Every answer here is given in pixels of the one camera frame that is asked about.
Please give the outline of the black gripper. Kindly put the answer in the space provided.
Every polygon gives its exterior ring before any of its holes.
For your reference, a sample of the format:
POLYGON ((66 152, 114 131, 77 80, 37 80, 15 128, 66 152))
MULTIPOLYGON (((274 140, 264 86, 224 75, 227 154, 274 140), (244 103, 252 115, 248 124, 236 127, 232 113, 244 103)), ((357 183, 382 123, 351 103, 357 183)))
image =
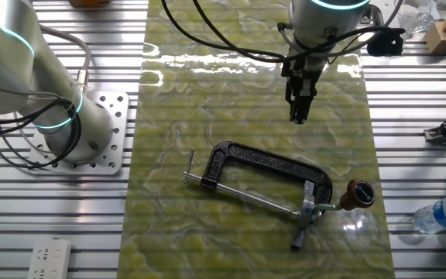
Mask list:
POLYGON ((284 62, 281 76, 286 78, 286 101, 290 105, 290 121, 307 121, 311 103, 317 95, 316 83, 324 69, 324 58, 305 57, 284 62), (296 106, 299 100, 299 116, 296 106))

